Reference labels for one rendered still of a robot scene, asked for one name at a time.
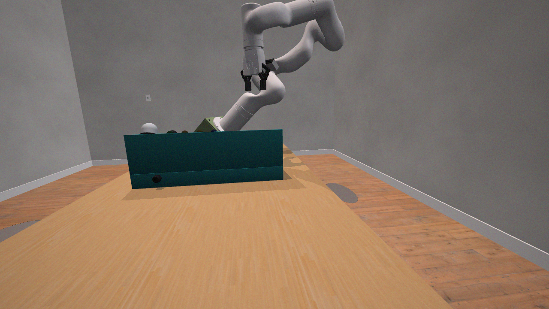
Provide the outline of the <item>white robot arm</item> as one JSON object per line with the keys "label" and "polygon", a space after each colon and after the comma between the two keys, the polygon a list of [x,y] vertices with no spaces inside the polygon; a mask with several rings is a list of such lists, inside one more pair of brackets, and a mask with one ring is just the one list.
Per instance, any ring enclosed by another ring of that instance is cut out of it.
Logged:
{"label": "white robot arm", "polygon": [[333,0],[296,0],[286,4],[274,2],[263,6],[246,3],[241,6],[241,21],[244,49],[263,48],[263,30],[308,23],[296,47],[280,58],[265,59],[270,68],[266,90],[259,89],[261,78],[252,76],[252,82],[260,93],[243,94],[225,117],[213,119],[218,131],[240,131],[261,107],[279,103],[286,94],[286,88],[276,75],[294,72],[307,63],[312,56],[315,42],[320,42],[326,49],[334,52],[341,49],[345,41],[344,29]]}

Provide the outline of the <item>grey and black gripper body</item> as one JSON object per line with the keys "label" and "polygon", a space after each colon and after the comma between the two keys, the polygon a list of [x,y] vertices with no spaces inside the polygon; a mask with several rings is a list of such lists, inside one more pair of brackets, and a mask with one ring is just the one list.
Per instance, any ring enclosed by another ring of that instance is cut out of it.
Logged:
{"label": "grey and black gripper body", "polygon": [[266,72],[262,68],[262,63],[266,65],[265,55],[262,48],[246,48],[243,52],[243,75],[256,76],[259,73]]}

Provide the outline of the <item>dark teal console housing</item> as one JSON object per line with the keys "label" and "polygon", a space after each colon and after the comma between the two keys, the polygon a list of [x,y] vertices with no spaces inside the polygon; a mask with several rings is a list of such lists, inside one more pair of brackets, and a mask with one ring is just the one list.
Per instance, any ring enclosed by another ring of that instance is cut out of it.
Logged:
{"label": "dark teal console housing", "polygon": [[124,135],[132,189],[283,180],[283,129]]}

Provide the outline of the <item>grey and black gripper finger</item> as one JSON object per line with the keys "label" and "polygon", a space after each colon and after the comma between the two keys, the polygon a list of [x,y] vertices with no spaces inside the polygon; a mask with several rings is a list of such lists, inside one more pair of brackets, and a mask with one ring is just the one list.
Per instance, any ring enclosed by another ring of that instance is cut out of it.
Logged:
{"label": "grey and black gripper finger", "polygon": [[266,90],[266,80],[269,76],[270,68],[267,65],[263,64],[263,63],[262,63],[262,68],[266,69],[266,72],[263,73],[263,70],[262,70],[262,73],[258,74],[259,78],[261,78],[261,80],[259,80],[259,89],[260,90]]}
{"label": "grey and black gripper finger", "polygon": [[250,79],[252,76],[244,76],[243,75],[243,69],[241,71],[241,76],[242,78],[244,79],[244,82],[245,82],[245,90],[246,91],[251,91],[251,82],[250,82]]}

